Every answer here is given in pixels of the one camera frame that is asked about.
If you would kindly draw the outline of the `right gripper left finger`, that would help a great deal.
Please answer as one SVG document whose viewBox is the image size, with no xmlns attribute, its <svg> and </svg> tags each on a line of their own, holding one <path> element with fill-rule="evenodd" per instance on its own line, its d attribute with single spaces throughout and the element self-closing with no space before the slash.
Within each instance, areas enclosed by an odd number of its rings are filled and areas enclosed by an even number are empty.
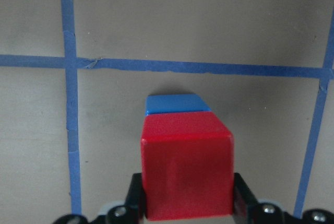
<svg viewBox="0 0 334 224">
<path fill-rule="evenodd" d="M 141 223 L 145 200 L 141 173 L 134 173 L 125 201 L 116 206 L 104 207 L 91 223 Z"/>
</svg>

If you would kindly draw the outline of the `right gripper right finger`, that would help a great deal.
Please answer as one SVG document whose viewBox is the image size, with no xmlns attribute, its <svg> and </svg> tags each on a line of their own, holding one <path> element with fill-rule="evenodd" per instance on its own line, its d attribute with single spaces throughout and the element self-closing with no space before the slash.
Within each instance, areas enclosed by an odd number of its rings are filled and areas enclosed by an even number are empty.
<svg viewBox="0 0 334 224">
<path fill-rule="evenodd" d="M 333 213 L 314 208 L 294 217 L 281 207 L 270 202 L 260 202 L 239 173 L 234 174 L 233 219 L 235 223 L 295 224 L 333 223 Z"/>
</svg>

